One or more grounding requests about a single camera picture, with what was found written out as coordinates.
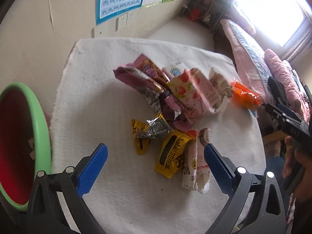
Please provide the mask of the right hand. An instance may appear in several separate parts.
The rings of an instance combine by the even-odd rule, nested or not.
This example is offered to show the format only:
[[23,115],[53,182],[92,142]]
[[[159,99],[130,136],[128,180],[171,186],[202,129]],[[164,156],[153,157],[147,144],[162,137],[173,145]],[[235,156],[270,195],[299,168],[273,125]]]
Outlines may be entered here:
[[285,144],[290,146],[285,155],[285,164],[282,172],[285,178],[284,189],[299,203],[311,199],[311,155],[299,146],[291,136],[285,138]]

